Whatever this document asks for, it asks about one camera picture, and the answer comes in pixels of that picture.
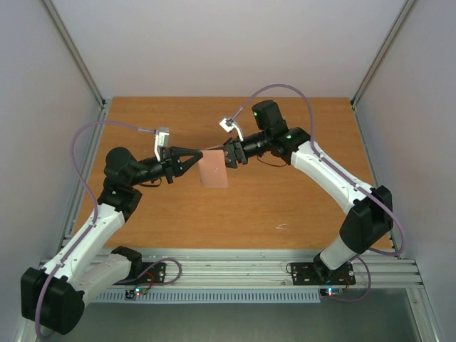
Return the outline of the pink leather card holder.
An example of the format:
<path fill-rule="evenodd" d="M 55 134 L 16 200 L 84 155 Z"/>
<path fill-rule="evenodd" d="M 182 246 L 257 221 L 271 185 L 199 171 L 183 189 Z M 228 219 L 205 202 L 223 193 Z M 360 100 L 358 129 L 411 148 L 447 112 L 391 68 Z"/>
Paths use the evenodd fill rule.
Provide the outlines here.
<path fill-rule="evenodd" d="M 227 188 L 228 176 L 223 150 L 202 150 L 197 162 L 200 181 L 204 187 Z"/>

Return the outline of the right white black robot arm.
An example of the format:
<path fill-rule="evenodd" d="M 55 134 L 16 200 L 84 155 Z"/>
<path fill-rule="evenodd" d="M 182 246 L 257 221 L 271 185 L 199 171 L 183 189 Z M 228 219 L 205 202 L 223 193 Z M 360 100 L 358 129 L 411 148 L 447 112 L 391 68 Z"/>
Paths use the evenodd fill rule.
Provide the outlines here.
<path fill-rule="evenodd" d="M 302 128 L 289 128 L 273 100 L 257 103 L 252 113 L 259 132 L 249 136 L 242 134 L 232 118 L 223 118 L 219 123 L 226 132 L 237 132 L 236 138 L 223 144 L 226 166 L 236 168 L 247 164 L 251 157 L 270 152 L 310 177 L 336 201 L 346 215 L 339 236 L 313 259 L 316 278 L 333 281 L 347 261 L 370 249 L 393 228 L 391 193 L 384 186 L 374 188 L 347 172 Z"/>

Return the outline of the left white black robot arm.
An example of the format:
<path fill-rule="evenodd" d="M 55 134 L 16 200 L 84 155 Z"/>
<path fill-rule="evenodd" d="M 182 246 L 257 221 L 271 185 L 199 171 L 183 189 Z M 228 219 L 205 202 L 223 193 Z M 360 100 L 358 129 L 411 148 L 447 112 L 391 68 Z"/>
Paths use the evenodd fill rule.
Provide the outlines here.
<path fill-rule="evenodd" d="M 33 321 L 37 337 L 65 335 L 80 321 L 86 306 L 112 285 L 137 283 L 147 273 L 142 254 L 116 247 L 94 268 L 100 249 L 132 216 L 142 198 L 138 185 L 156 180 L 172 183 L 203 157 L 200 150 L 170 147 L 161 157 L 136 160 L 125 147 L 115 147 L 105 159 L 105 180 L 93 211 L 73 238 L 40 269 L 21 277 L 21 313 Z"/>

